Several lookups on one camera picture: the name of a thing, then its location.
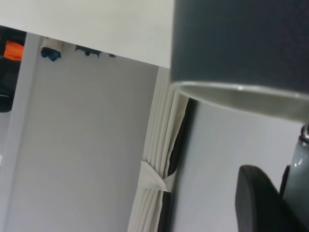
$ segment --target black object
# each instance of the black object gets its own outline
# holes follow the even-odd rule
[[[239,169],[235,208],[239,232],[308,232],[255,166]]]
[[[100,54],[101,54],[101,52],[98,51],[98,50],[91,49],[91,48],[88,48],[88,47],[79,46],[79,45],[76,45],[76,47],[75,47],[75,51],[77,51],[77,50],[84,51],[86,56],[89,56],[90,54],[96,54],[99,57]]]
[[[12,109],[21,64],[20,61],[3,57],[6,42],[9,40],[24,46],[26,35],[24,31],[0,26],[0,113]]]

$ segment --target dark gray lamp shade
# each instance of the dark gray lamp shade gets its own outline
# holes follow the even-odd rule
[[[176,0],[171,82],[197,100],[307,121],[308,0]]]

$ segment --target gray wall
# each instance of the gray wall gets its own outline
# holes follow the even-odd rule
[[[173,232],[237,232],[238,168],[262,168],[278,188],[301,125],[200,103],[176,191]]]
[[[126,231],[157,67],[66,44],[35,73],[6,231]]]

